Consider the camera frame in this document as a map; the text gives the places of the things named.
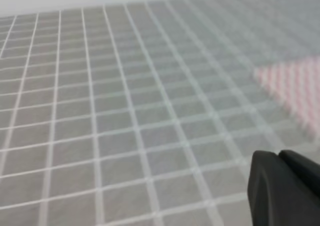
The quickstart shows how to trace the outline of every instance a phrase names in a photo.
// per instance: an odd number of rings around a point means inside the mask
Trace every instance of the grid pattern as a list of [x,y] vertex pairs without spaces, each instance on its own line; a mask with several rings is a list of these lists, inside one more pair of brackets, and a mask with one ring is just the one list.
[[159,0],[0,18],[0,225],[250,225],[254,150],[319,161],[252,77],[318,54],[319,7]]

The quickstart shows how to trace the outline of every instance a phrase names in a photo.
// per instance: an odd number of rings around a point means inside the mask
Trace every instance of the gray grid square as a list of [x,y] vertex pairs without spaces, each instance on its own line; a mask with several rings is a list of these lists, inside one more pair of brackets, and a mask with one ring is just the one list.
[[202,200],[192,175],[159,180],[154,186],[161,209],[188,205]]
[[151,212],[146,185],[107,190],[103,193],[105,221],[131,218]]
[[93,164],[54,169],[51,172],[50,196],[71,194],[90,190],[94,187]]

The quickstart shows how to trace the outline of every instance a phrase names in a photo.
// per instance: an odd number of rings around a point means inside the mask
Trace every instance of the floor mat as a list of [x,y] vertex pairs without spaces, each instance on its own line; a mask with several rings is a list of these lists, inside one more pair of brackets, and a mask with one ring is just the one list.
[[253,77],[319,55],[319,7],[159,0],[0,18],[0,225],[250,225],[253,151],[320,155]]

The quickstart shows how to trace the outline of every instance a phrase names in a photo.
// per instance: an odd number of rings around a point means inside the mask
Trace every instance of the black object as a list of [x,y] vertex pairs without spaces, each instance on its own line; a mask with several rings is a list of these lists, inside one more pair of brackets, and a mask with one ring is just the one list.
[[254,152],[247,194],[253,226],[320,226],[320,165],[293,151]]

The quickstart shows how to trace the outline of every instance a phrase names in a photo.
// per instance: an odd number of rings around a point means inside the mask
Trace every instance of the pink grid area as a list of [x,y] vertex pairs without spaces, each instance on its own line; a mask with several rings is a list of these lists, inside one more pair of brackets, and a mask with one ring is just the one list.
[[258,69],[260,84],[320,136],[320,57]]

